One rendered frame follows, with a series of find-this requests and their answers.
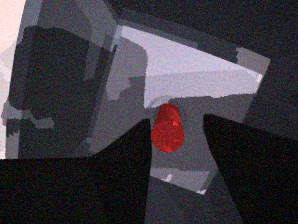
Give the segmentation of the red peg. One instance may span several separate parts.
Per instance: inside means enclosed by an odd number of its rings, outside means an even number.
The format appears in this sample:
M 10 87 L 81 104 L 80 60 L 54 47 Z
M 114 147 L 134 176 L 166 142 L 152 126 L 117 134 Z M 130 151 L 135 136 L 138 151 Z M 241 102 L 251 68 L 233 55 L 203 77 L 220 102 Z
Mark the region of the red peg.
M 177 105 L 161 104 L 150 137 L 158 151 L 174 152 L 181 148 L 184 144 L 185 133 Z

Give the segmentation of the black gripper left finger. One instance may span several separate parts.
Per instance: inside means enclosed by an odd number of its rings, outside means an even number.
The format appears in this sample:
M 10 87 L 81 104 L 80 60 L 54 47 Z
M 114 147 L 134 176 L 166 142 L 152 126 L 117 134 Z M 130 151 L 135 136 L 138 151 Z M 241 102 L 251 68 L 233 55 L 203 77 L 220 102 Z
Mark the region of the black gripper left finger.
M 90 157 L 1 159 L 0 213 L 144 224 L 150 135 L 150 119 L 142 119 Z

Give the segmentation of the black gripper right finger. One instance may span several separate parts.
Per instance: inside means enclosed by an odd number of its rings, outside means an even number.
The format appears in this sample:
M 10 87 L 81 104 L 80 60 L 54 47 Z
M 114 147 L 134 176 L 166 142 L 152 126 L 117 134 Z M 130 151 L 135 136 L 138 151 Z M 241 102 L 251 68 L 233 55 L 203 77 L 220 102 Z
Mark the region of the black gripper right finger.
M 298 224 L 298 140 L 213 113 L 202 129 L 242 224 Z

